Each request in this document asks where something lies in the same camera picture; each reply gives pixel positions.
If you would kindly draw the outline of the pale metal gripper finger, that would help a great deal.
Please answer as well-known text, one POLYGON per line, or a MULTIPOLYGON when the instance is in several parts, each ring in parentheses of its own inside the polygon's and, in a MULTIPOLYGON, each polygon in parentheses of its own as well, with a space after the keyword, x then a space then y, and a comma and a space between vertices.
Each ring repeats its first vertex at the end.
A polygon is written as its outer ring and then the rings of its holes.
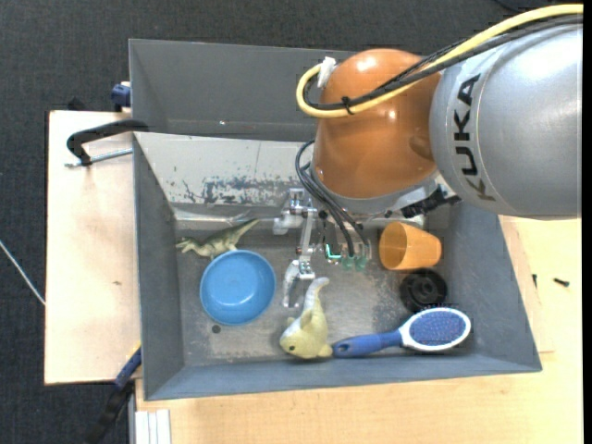
POLYGON ((289 230, 302 228, 307 221, 314 221, 317 209, 310 193, 304 188, 289 188, 280 214, 273 221, 274 235, 285 235, 289 230))
POLYGON ((316 277, 311 263, 311 254, 301 254, 288 265, 282 281, 282 306, 286 308, 297 307, 297 302, 292 302, 290 296, 299 281, 314 280, 316 277))

